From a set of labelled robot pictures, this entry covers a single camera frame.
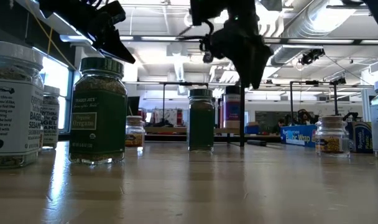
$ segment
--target ductwork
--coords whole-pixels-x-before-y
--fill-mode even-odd
[[[295,21],[283,32],[285,38],[321,38],[345,22],[354,12],[354,9],[327,9],[328,4],[336,1],[314,0]],[[271,45],[275,51],[270,63],[282,66],[294,59],[306,49],[285,48],[282,45]]]

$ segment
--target wire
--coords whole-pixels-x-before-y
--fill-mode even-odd
[[[48,49],[47,49],[47,55],[48,55],[48,56],[50,55],[50,50],[51,50],[52,31],[53,31],[53,28],[51,27],[50,38],[49,38],[49,40],[48,40]]]
[[[345,70],[345,71],[348,72],[349,74],[351,74],[351,75],[353,75],[354,77],[356,77],[356,78],[358,78],[358,79],[364,81],[364,82],[367,83],[368,85],[371,85],[369,82],[365,81],[365,80],[362,79],[361,77],[359,77],[359,76],[353,74],[352,72],[348,71],[348,69],[342,67],[339,63],[337,63],[336,61],[334,61],[333,59],[331,59],[331,58],[330,58],[329,56],[327,56],[326,54],[325,54],[325,56],[326,56],[326,58],[330,59],[333,63],[335,63],[336,65],[338,65],[338,67],[342,68],[343,70]]]
[[[47,31],[44,29],[44,27],[42,26],[41,22],[39,21],[39,19],[35,16],[34,14],[34,11],[32,9],[32,7],[30,6],[30,2],[29,0],[25,0],[26,1],[26,5],[27,7],[29,8],[30,10],[30,13],[33,15],[34,19],[37,21],[38,25],[40,26],[40,28],[42,29],[42,31],[44,32],[44,34],[48,37],[48,40],[52,43],[52,45],[56,48],[56,50],[58,51],[58,53],[62,56],[62,58],[67,62],[67,64],[69,64],[69,66],[71,66],[76,72],[78,72],[77,68],[69,62],[69,60],[67,60],[67,58],[65,57],[65,55],[59,50],[58,46],[55,44],[55,42],[51,39],[51,36],[48,35]]]

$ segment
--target wooden table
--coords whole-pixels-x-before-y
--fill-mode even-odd
[[[378,161],[298,146],[147,143],[124,164],[70,164],[68,144],[0,170],[0,223],[378,223]]]

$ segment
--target organic oregano jar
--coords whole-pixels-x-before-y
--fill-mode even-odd
[[[70,161],[103,164],[124,159],[127,90],[123,65],[110,58],[81,61],[73,90]]]

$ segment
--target person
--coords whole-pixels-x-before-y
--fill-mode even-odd
[[[273,127],[272,133],[280,134],[280,128],[284,126],[284,119],[279,119],[277,125]]]

